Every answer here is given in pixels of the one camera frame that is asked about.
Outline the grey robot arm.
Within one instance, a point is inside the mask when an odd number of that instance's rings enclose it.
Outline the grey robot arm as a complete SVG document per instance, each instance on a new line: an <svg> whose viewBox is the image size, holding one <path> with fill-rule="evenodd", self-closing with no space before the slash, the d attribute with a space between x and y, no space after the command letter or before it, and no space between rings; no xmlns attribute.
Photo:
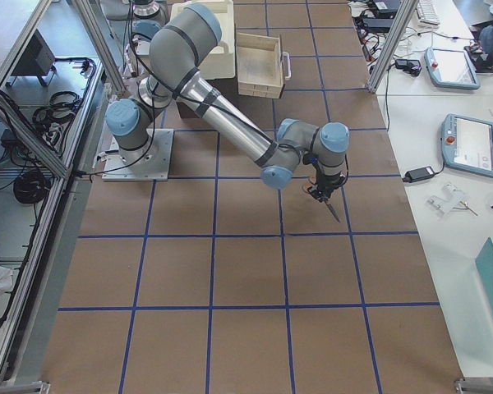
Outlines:
<svg viewBox="0 0 493 394"><path fill-rule="evenodd" d="M169 10L165 1L130 1L132 9L131 31L140 39L152 38L169 22Z"/></svg>
<svg viewBox="0 0 493 394"><path fill-rule="evenodd" d="M201 75L198 66L221 40L218 19L203 4L185 7L150 41L150 70L137 94L111 103L105 121L120 153L140 152L151 141L152 121L173 100L185 103L260 169L262 181L283 189L299 164L316 178L306 192L324 202L348 180L349 130L339 122L315 126L287 118L272 140Z"/></svg>

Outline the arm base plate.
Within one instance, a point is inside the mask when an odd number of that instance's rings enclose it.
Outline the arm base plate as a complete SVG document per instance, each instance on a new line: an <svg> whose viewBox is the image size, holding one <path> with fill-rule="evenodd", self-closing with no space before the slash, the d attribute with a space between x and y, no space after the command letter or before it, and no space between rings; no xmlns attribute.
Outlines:
<svg viewBox="0 0 493 394"><path fill-rule="evenodd" d="M103 173L104 181L166 181L173 148L173 129L147 129L149 140L138 150L118 147L113 137Z"/></svg>

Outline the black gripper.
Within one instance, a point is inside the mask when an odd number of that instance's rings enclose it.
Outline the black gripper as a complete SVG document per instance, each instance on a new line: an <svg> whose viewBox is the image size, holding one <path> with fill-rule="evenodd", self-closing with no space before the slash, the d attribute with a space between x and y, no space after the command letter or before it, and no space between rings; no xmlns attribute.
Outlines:
<svg viewBox="0 0 493 394"><path fill-rule="evenodd" d="M347 182L348 176L342 172L334 176L326 176L317 173L315 177L309 178L306 185L306 193L318 201L327 201L333 192L341 188Z"/></svg>

